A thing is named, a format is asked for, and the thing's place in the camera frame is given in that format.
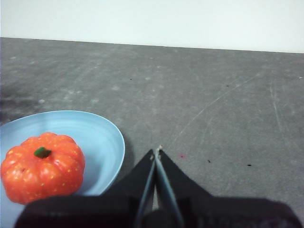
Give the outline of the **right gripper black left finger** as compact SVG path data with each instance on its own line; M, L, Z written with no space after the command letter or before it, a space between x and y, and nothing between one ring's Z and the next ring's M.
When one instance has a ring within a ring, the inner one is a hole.
M61 196L28 204L17 228L133 228L151 206L154 152L99 196Z

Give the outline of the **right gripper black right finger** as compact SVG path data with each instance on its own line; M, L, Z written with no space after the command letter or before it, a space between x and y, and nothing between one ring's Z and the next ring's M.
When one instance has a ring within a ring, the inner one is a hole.
M219 197L190 179L162 150L156 152L162 201L183 228L300 228L293 210L265 198Z

